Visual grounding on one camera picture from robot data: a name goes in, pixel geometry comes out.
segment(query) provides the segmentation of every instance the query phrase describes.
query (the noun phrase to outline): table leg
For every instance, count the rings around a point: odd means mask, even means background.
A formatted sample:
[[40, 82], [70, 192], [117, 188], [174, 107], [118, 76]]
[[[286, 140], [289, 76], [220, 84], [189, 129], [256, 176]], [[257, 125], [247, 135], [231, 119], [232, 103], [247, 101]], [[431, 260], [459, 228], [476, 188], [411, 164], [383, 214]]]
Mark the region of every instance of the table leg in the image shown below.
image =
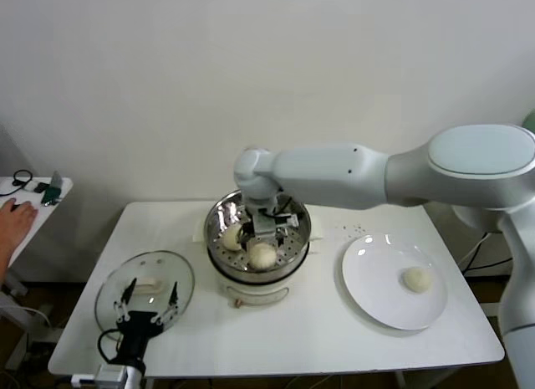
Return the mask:
[[396, 371], [395, 379], [400, 389], [431, 389], [461, 368], [437, 368], [423, 371]]
[[[11, 297], [0, 292], [0, 315], [6, 316], [15, 325], [20, 326], [26, 334], [18, 341], [15, 350], [6, 362], [5, 368], [7, 370], [16, 371], [20, 364], [23, 362], [26, 350], [34, 342], [41, 343], [58, 343], [63, 329], [49, 328], [43, 325], [43, 317], [41, 315], [31, 315], [26, 310], [20, 308], [4, 308], [7, 307], [19, 307]], [[50, 314], [52, 310], [51, 305], [44, 305], [39, 308], [39, 311]]]

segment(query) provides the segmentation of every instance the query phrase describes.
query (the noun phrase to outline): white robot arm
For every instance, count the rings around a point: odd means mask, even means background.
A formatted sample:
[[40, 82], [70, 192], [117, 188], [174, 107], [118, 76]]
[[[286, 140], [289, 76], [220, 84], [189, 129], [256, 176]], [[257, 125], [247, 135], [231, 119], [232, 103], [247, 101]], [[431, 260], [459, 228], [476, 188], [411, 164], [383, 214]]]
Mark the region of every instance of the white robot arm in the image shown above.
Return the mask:
[[279, 153], [249, 149], [237, 159], [234, 178], [262, 234], [269, 226], [262, 218], [274, 211], [280, 191], [301, 202], [351, 209], [444, 202], [463, 222], [502, 232], [515, 267], [500, 304], [500, 328], [518, 384], [535, 387], [535, 135], [530, 131], [467, 125], [393, 156], [350, 144]]

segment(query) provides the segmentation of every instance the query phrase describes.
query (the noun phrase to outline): white table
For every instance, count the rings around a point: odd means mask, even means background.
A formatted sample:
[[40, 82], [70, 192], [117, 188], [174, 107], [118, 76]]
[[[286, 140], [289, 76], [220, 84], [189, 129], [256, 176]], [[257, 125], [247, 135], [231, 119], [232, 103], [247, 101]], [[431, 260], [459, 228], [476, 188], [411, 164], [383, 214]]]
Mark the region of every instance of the white table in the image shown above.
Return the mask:
[[[35, 177], [33, 180], [35, 182], [50, 182], [49, 177]], [[69, 193], [72, 187], [73, 182], [69, 178], [64, 178], [63, 185], [61, 187], [60, 198], [65, 198], [65, 196]], [[16, 187], [13, 186], [12, 177], [0, 177], [0, 193], [11, 192], [15, 188]], [[20, 253], [32, 240], [33, 236], [43, 226], [43, 224], [47, 221], [50, 215], [52, 215], [52, 212], [56, 209], [56, 207], [58, 207], [58, 205], [45, 207], [41, 205], [41, 199], [43, 198], [42, 193], [38, 194], [36, 192], [27, 192], [24, 190], [19, 190], [13, 195], [7, 197], [0, 197], [0, 207], [11, 198], [15, 198], [16, 203], [18, 204], [30, 201], [33, 207], [38, 209], [38, 214], [35, 218], [35, 221], [33, 222], [32, 227], [30, 228], [30, 231], [28, 232], [28, 235], [13, 253], [13, 256], [9, 261], [9, 266], [11, 266], [15, 262]], [[24, 287], [14, 276], [9, 273], [9, 271], [6, 275], [4, 283], [12, 290], [12, 293], [25, 295], [28, 291], [26, 287]], [[13, 298], [0, 292], [0, 307], [2, 306], [15, 307], [18, 306], [18, 304], [13, 300]], [[51, 309], [52, 307], [50, 306], [44, 306], [42, 307], [41, 311], [47, 314]], [[20, 326], [24, 331], [32, 333], [29, 342], [27, 342], [27, 339], [25, 337], [23, 337], [18, 342], [17, 346], [15, 347], [15, 350], [13, 351], [11, 357], [5, 365], [5, 367], [9, 370], [16, 370], [18, 368], [18, 365], [22, 361], [23, 356], [26, 352], [26, 345], [31, 345], [33, 341], [46, 341], [55, 343], [58, 341], [62, 332], [62, 330], [44, 329], [43, 319], [39, 315], [32, 315], [25, 310], [17, 308], [0, 308], [0, 315], [9, 318], [13, 323]]]
[[[137, 202], [124, 210], [48, 364], [53, 374], [92, 374], [102, 359], [94, 300], [110, 272], [145, 251], [168, 249], [195, 272], [193, 298], [181, 319], [151, 340], [150, 377], [301, 375], [462, 366], [499, 361], [504, 350], [453, 258], [422, 207], [382, 206], [355, 212], [308, 207], [324, 238], [312, 242], [305, 264], [282, 302], [229, 306], [203, 243], [192, 235], [213, 202]], [[448, 303], [428, 329], [410, 333], [375, 323], [340, 281], [341, 255], [354, 226], [395, 233], [427, 252], [446, 279]], [[114, 354], [114, 343], [104, 341]]]
[[[35, 177], [33, 179], [35, 182], [50, 182], [49, 177]], [[70, 191], [70, 189], [73, 187], [73, 182], [70, 178], [64, 178], [63, 179], [63, 185], [61, 187], [61, 198], [64, 198]], [[13, 186], [13, 178], [12, 177], [0, 177], [0, 193], [4, 192], [11, 192], [16, 187]], [[52, 212], [58, 207], [58, 205], [51, 206], [51, 207], [44, 207], [41, 205], [41, 199], [43, 199], [43, 194], [37, 194], [36, 192], [28, 192], [24, 190], [19, 190], [15, 192], [13, 195], [10, 195], [9, 197], [0, 197], [0, 207], [9, 199], [15, 198], [17, 203], [22, 203], [26, 201], [30, 201], [33, 205], [33, 207], [38, 209], [37, 217], [35, 218], [35, 221], [33, 222], [32, 228], [30, 229], [28, 235], [26, 238], [20, 243], [20, 245], [17, 247], [15, 252], [13, 253], [13, 256], [11, 257], [9, 261], [9, 266], [13, 265], [13, 263], [17, 260], [18, 255], [26, 248], [28, 243], [32, 240], [35, 233], [43, 226], [43, 224], [47, 221], [47, 219], [50, 217]]]

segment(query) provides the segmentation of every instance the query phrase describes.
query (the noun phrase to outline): person's arm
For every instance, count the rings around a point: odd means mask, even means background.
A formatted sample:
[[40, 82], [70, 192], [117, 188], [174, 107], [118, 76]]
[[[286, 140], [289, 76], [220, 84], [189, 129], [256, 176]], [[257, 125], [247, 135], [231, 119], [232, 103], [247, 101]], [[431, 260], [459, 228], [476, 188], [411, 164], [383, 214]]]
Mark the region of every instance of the person's arm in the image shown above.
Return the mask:
[[0, 207], [0, 285], [8, 271], [11, 256], [30, 231], [37, 216], [37, 209], [30, 202], [11, 211], [14, 203], [15, 199], [12, 198]]

